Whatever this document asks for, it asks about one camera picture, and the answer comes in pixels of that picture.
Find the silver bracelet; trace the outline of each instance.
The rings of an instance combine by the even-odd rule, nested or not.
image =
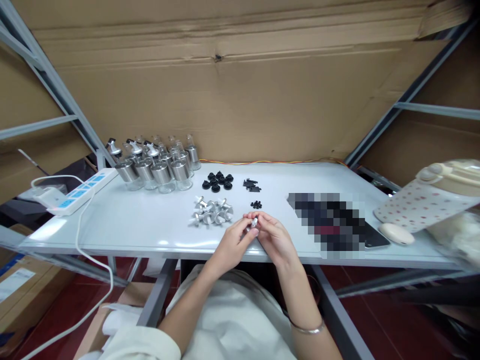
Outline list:
[[[320,326],[318,326],[317,328],[313,329],[313,330],[305,330],[305,329],[302,329],[301,327],[298,327],[297,325],[294,324],[294,322],[292,321],[292,319],[288,318],[290,320],[290,324],[297,330],[299,331],[300,333],[302,334],[307,334],[307,335],[315,335],[315,334],[320,334],[320,332],[324,329],[325,327],[325,322],[324,322],[324,318],[322,317],[321,318],[321,324]]]

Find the woman's left hand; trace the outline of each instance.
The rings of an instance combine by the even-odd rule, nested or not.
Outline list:
[[[218,247],[205,264],[205,271],[219,279],[240,263],[247,247],[259,234],[259,230],[253,228],[240,240],[245,228],[251,223],[252,219],[242,218],[225,230]]]

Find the white table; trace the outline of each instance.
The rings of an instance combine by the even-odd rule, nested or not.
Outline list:
[[[213,193],[202,189],[210,172],[222,171],[234,177],[233,188]],[[260,193],[248,192],[243,180],[258,181]],[[364,207],[368,223],[377,228],[380,222],[372,211],[387,195],[339,164],[251,164],[223,165],[204,163],[195,172],[193,187],[188,191],[160,194],[156,190],[127,191],[117,176],[93,199],[83,215],[80,246],[94,255],[155,257],[205,260],[215,251],[229,223],[189,226],[195,196],[206,200],[227,198],[233,206],[234,219],[252,211],[251,202],[260,200],[262,210],[279,219],[290,232],[298,255],[304,264],[355,265],[415,269],[458,269],[459,267],[435,250],[426,231],[415,234],[410,246],[392,243],[389,247],[366,250],[364,258],[324,258],[319,244],[301,225],[287,202],[289,193],[341,193],[348,199],[359,197],[357,206]],[[20,249],[48,254],[76,254],[74,240],[80,211],[68,217],[54,217],[27,237]],[[249,247],[244,261],[266,262],[268,256],[257,240]]]

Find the white sleeve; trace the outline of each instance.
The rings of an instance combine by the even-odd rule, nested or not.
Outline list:
[[[117,331],[100,360],[180,360],[177,343],[165,332],[144,326],[126,326]]]

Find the red floor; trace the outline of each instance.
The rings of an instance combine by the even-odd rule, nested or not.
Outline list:
[[[133,265],[132,258],[117,258],[117,272],[126,278]],[[153,283],[151,277],[142,276],[147,266],[143,259],[134,281]],[[334,289],[377,278],[398,269],[374,267],[322,266]],[[166,299],[170,303],[179,286],[179,274],[172,282]],[[7,359],[20,360],[37,346],[76,324],[98,301],[105,296],[109,285],[77,275],[58,296],[40,323],[23,344]],[[115,302],[123,289],[115,287],[107,299]],[[435,329],[415,306],[394,303],[387,294],[368,294],[341,300],[353,323],[376,360],[446,360],[452,359],[435,337]],[[73,359],[93,316],[73,333],[54,343],[34,360]]]

